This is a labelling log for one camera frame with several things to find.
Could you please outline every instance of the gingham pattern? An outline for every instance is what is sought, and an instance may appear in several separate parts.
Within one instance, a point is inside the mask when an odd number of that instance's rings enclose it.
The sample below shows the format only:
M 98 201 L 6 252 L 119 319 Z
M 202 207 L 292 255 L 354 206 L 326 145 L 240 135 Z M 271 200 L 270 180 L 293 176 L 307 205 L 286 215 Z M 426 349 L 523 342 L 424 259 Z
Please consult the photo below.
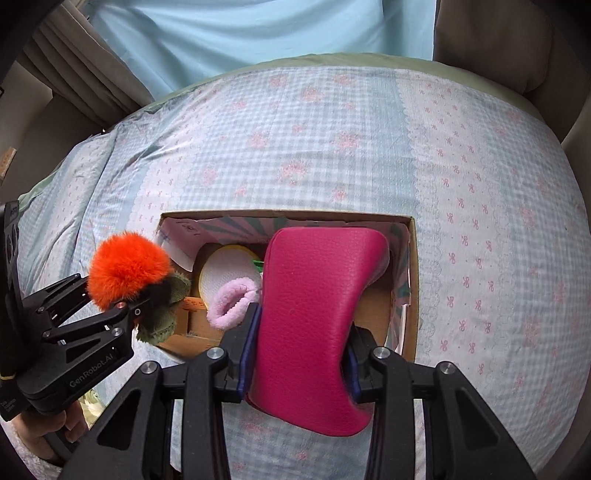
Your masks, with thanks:
M 76 187 L 84 194 L 64 205 Z M 125 228 L 153 235 L 162 211 L 247 208 L 413 215 L 417 361 L 457 362 L 533 467 L 555 451 L 591 364 L 591 239 L 572 172 L 545 125 L 405 70 L 273 69 L 217 80 L 69 155 L 23 216 L 22 284 L 30 293 L 87 273 L 100 240 Z M 104 400 L 146 359 L 173 363 L 147 345 L 134 348 L 100 386 Z M 327 439 L 246 404 L 225 413 L 233 478 L 363 477 L 367 431 Z

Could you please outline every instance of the curtain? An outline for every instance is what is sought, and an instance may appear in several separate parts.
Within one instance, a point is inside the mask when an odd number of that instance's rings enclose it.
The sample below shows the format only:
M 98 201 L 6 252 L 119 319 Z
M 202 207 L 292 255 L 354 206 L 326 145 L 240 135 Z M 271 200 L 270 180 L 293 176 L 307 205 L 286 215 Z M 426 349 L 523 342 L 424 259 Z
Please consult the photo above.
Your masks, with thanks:
M 40 25 L 18 62 L 102 128 L 154 101 L 70 0 Z

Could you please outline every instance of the silver bolt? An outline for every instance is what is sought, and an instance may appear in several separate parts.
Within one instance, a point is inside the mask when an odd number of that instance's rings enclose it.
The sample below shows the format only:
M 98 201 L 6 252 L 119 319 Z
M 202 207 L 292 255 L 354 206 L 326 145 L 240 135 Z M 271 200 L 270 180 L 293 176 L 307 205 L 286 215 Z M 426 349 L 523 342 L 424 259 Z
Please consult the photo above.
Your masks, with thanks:
M 139 369 L 142 371 L 143 374 L 153 374 L 158 369 L 158 364 L 156 362 L 153 362 L 152 360 L 149 360 L 147 362 L 144 362 Z
M 223 357 L 223 354 L 224 354 L 223 348 L 220 348 L 218 346 L 210 348 L 207 351 L 207 356 L 209 358 L 211 358 L 212 360 L 217 360 L 218 358 Z
M 390 349 L 384 346 L 377 346 L 374 348 L 374 356 L 376 358 L 384 359 L 390 356 Z
M 456 372 L 457 367 L 451 362 L 441 362 L 439 364 L 439 370 L 446 375 L 451 375 Z

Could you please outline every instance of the wall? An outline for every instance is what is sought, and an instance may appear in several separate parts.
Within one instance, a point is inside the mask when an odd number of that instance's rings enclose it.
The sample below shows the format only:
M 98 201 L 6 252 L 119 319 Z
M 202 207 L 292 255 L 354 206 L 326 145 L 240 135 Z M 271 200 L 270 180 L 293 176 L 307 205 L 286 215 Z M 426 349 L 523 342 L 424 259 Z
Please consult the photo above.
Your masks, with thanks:
M 0 98 L 0 157 L 8 147 L 20 148 L 27 129 L 52 97 L 51 89 L 16 62 L 2 88 L 5 92 Z

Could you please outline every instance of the fluffy orange ball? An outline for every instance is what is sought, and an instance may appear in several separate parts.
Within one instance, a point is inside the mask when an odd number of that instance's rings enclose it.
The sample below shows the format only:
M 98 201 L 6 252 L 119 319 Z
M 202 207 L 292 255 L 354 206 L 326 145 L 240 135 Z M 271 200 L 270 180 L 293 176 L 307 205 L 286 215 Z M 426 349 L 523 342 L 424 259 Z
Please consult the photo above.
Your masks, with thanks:
M 99 245 L 90 263 L 87 289 L 92 301 L 105 311 L 114 301 L 135 298 L 171 271 L 161 247 L 138 233 L 124 232 Z

